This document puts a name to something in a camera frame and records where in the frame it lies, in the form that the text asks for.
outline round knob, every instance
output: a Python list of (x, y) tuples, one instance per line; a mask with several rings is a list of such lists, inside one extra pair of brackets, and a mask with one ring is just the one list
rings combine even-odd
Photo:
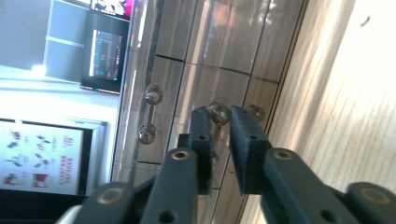
[(145, 88), (145, 100), (149, 105), (157, 105), (163, 100), (163, 92), (158, 85), (149, 85)]
[(247, 110), (250, 111), (258, 122), (264, 119), (265, 111), (257, 105), (248, 105)]
[(148, 145), (154, 142), (155, 140), (155, 133), (157, 132), (157, 129), (153, 124), (151, 124), (149, 127), (147, 127), (147, 124), (144, 123), (140, 125), (139, 127), (139, 142)]
[(231, 119), (231, 110), (222, 102), (214, 101), (208, 107), (210, 118), (216, 125), (223, 126)]

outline light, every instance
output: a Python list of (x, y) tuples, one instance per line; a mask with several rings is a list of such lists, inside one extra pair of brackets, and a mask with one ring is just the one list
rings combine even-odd
[(47, 67), (41, 64), (32, 67), (32, 73), (36, 76), (44, 77), (47, 74)]

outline wall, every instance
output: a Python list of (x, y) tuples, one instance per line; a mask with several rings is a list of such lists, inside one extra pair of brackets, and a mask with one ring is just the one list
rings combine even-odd
[[(316, 38), (297, 44), (270, 140), (297, 151), (336, 189), (368, 181), (396, 192), (396, 34), (389, 29), (396, 22), (396, 3), (345, 0), (325, 5), (311, 1), (311, 13), (321, 16), (304, 22), (313, 21), (314, 28), (304, 37)], [(345, 26), (332, 28), (345, 21), (340, 38), (334, 33)], [(329, 45), (339, 40), (339, 48)], [(244, 218), (245, 223), (262, 223), (258, 198), (251, 197)]]
[(88, 5), (52, 0), (44, 63), (48, 77), (80, 82)]
[(0, 64), (31, 69), (42, 64), (50, 1), (0, 0)]

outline display monitor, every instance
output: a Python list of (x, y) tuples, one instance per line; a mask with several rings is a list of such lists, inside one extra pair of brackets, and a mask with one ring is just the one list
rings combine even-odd
[(92, 132), (0, 119), (0, 189), (86, 195)]
[(129, 20), (134, 0), (91, 0), (91, 10)]
[(117, 81), (122, 36), (93, 30), (90, 77)]
[(80, 87), (120, 94), (129, 22), (89, 12)]

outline stainless steel cabinet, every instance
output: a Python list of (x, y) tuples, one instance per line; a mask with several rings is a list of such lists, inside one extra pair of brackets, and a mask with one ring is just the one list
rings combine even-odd
[[(113, 180), (138, 182), (155, 175), (164, 153), (189, 131), (196, 107), (244, 106), (265, 128), (305, 5), (303, 0), (136, 1)], [(161, 88), (153, 93), (163, 97), (157, 105), (145, 98), (152, 85)], [(153, 130), (141, 132), (151, 124)], [(200, 223), (235, 223), (243, 207), (228, 131), (229, 124), (213, 125), (213, 193), (199, 196)], [(155, 139), (142, 142), (142, 133), (155, 133)]]

